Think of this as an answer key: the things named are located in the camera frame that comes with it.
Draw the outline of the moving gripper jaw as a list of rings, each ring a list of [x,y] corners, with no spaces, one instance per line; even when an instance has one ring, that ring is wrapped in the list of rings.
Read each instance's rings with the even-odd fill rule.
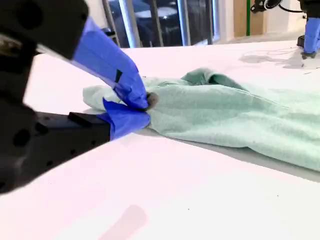
[[[131,108],[158,102],[147,92],[133,60],[94,22],[83,0],[3,0],[0,3],[0,70],[28,75],[44,46],[102,79]]]

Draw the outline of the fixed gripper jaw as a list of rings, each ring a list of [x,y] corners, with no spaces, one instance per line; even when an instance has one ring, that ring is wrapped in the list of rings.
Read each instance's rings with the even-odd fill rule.
[[[44,173],[105,143],[146,127],[141,110],[103,100],[105,112],[67,115],[38,112],[34,136],[34,171]]]

